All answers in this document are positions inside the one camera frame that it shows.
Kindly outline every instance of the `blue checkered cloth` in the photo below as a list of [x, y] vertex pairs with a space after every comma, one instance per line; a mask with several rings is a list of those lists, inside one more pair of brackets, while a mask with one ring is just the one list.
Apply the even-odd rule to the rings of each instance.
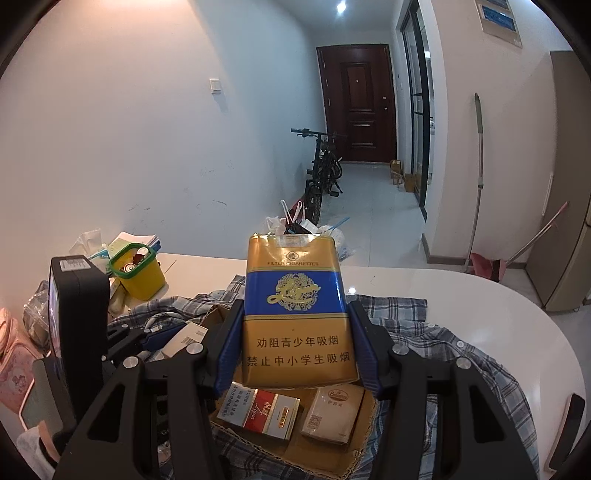
[[[237, 275], [227, 290], [200, 294], [194, 299], [170, 297], [152, 300], [128, 314], [117, 318], [115, 325], [127, 323], [134, 328], [150, 328], [153, 332], [189, 321], [200, 323], [212, 306], [221, 304], [230, 308], [234, 300], [244, 298], [245, 277]], [[449, 330], [426, 324], [427, 301], [401, 298], [379, 298], [363, 295], [347, 296], [347, 302], [359, 300], [372, 323], [382, 325], [395, 343], [409, 348], [425, 358], [449, 361], [460, 356], [469, 358], [499, 400], [509, 418], [514, 422], [531, 463], [539, 473], [538, 449], [534, 421], [530, 406], [517, 380], [493, 358], [460, 339]], [[378, 452], [379, 439], [384, 431], [388, 414], [388, 401], [379, 403], [374, 429], [369, 435], [365, 453], [350, 479], [366, 479]], [[256, 448], [241, 442], [212, 425], [213, 438], [221, 455], [228, 459], [232, 479], [247, 478], [257, 472], [277, 480], [316, 480], [321, 477], [273, 458]], [[435, 448], [437, 444], [437, 396], [427, 398], [427, 414], [423, 458], [419, 480], [433, 476]], [[174, 472], [169, 460], [161, 467], [161, 476], [172, 480]]]

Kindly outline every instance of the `paper stack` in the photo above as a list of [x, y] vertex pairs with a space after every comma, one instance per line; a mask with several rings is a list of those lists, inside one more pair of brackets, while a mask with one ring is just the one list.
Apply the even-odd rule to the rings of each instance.
[[144, 244], [153, 248], [156, 252], [160, 250], [160, 239], [156, 235], [131, 235], [131, 233], [121, 232], [117, 238], [107, 247], [109, 257], [113, 258], [122, 248], [129, 244]]

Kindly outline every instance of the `white table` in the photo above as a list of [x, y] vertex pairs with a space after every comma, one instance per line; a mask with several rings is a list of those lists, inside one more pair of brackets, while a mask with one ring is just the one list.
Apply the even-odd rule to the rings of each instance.
[[[194, 297], [245, 275], [245, 260], [159, 254], [167, 287], [157, 296]], [[428, 300], [427, 321], [450, 329], [504, 365], [524, 390], [534, 417], [543, 471], [570, 394], [585, 398], [574, 351], [556, 324], [528, 299], [497, 283], [445, 270], [342, 267], [345, 290]]]

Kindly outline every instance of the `light switch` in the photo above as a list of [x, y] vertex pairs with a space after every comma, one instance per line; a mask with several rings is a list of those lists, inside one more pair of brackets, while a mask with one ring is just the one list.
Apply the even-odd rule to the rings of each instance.
[[222, 93], [222, 84], [219, 79], [209, 79], [209, 85], [212, 88], [212, 93]]

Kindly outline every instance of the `bicycle handlebar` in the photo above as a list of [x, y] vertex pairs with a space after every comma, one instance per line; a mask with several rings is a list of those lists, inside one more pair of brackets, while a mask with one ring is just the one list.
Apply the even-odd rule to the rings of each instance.
[[326, 132], [313, 132], [313, 131], [310, 131], [309, 128], [303, 128], [303, 129], [292, 128], [291, 133], [301, 135], [304, 138], [305, 137], [315, 137], [316, 135], [325, 136], [325, 137], [333, 137], [333, 138], [337, 138], [337, 137], [347, 138], [347, 135], [341, 135], [338, 133], [328, 134]]

